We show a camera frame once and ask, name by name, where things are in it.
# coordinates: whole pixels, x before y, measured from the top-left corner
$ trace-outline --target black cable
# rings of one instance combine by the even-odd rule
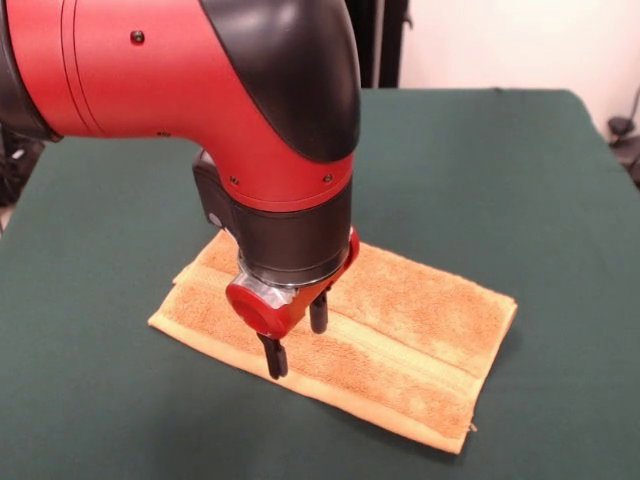
[[[638,102],[640,102],[640,86],[636,90],[636,96],[633,99],[633,108],[631,109],[631,115],[629,115],[629,120],[633,121],[633,117],[636,116],[636,112],[638,111]]]

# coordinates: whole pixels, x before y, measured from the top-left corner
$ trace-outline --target orange towel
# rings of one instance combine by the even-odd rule
[[[227,304],[237,246],[224,232],[174,280],[149,324],[267,381],[262,344]],[[277,384],[397,434],[460,453],[480,389],[517,310],[468,280],[365,245],[329,294],[329,328],[308,319],[283,344]]]

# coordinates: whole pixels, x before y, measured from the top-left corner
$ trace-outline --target towel fold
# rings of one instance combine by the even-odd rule
[[[174,279],[149,324],[269,377],[261,343],[225,297],[237,246],[220,232]],[[431,447],[458,454],[516,302],[469,280],[362,244],[329,293],[329,328],[286,337],[277,384]]]

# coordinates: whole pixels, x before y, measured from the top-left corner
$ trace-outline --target white wall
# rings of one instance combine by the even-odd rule
[[[566,88],[606,132],[640,84],[640,0],[411,0],[405,88]],[[640,129],[640,113],[636,115]]]

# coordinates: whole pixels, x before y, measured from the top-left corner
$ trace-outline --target towel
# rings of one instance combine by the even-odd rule
[[[149,325],[274,382],[255,333],[228,305],[237,246],[221,231],[174,279]],[[476,401],[517,310],[514,299],[362,244],[329,293],[329,326],[284,339],[283,388],[433,448],[459,454]]]

